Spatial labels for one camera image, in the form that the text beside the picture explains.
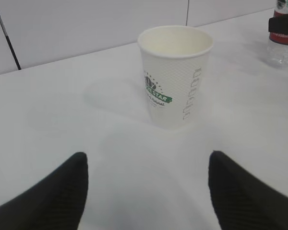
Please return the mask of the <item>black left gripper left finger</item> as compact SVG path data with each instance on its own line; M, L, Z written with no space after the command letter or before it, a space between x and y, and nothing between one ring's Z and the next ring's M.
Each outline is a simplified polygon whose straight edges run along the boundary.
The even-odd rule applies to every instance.
M77 152L43 180L0 205L0 230L76 230L87 199L87 155Z

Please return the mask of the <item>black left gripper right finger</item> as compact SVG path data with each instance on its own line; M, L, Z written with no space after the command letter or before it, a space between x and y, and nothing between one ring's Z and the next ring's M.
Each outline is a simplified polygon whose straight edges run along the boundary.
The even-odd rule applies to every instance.
M221 151L209 158L208 186L223 230L288 230L288 197Z

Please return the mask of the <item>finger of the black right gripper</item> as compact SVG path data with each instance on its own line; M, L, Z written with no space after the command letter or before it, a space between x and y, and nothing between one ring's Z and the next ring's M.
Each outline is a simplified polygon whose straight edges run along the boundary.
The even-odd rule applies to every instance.
M268 31L271 33L288 33L288 14L270 18Z

